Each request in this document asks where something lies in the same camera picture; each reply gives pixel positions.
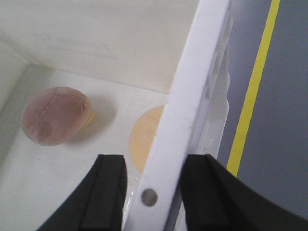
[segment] white plastic crate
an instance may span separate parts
hole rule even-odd
[[[0,230],[35,230],[97,154],[122,154],[124,230],[184,231],[178,178],[187,154],[217,156],[229,109],[231,25],[229,0],[1,2]],[[44,147],[19,121],[31,95],[55,86],[85,93],[97,116],[68,142]],[[140,175],[129,135],[144,112],[163,104]],[[154,206],[141,201],[146,189],[158,197]]]

